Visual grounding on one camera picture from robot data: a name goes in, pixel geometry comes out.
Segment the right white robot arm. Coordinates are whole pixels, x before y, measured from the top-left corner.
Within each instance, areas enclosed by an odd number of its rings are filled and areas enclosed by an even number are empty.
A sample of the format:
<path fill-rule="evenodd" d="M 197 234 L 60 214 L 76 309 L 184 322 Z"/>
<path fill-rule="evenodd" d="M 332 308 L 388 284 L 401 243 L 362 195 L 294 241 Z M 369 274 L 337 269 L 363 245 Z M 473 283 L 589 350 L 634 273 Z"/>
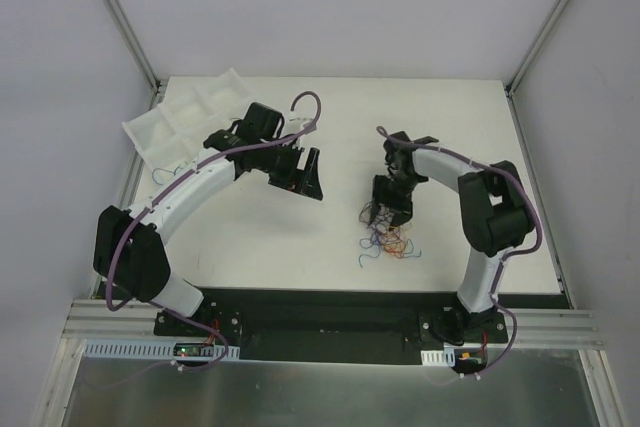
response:
<path fill-rule="evenodd" d="M 369 222 L 390 232 L 413 217 L 415 188 L 430 180 L 458 195 L 461 224 L 470 246 L 463 281 L 456 292 L 461 310 L 450 316 L 452 334 L 473 341 L 486 328 L 482 313 L 498 300 L 506 261 L 536 251 L 542 227 L 515 165 L 483 164 L 443 147 L 433 137 L 411 140 L 404 131 L 384 137 L 387 173 L 373 180 Z"/>

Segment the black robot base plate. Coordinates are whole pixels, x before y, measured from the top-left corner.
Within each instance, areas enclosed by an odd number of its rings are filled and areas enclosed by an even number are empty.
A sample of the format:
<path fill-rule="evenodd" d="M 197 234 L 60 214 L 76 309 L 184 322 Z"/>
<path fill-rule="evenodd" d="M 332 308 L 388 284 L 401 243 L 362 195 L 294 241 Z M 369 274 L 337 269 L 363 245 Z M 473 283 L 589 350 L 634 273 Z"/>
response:
<path fill-rule="evenodd" d="M 485 354 L 508 343 L 495 308 L 465 314 L 451 292 L 207 288 L 190 325 L 157 315 L 159 337 L 197 339 L 215 328 L 243 360 L 418 365 L 424 351 Z"/>

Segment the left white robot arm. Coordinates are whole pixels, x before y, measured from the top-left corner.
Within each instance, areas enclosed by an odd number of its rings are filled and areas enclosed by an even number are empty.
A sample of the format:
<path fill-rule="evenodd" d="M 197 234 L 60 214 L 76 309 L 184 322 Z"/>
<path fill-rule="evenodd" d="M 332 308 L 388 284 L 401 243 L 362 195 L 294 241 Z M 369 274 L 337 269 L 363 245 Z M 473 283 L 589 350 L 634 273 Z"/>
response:
<path fill-rule="evenodd" d="M 125 209 L 107 207 L 98 218 L 93 268 L 131 298 L 177 313 L 188 335 L 204 334 L 211 312 L 204 293 L 171 270 L 165 246 L 178 227 L 204 202 L 243 174 L 263 172 L 271 186 L 322 200 L 319 150 L 300 138 L 319 118 L 292 115 L 253 102 L 243 118 L 210 134 L 185 171 L 156 193 Z"/>

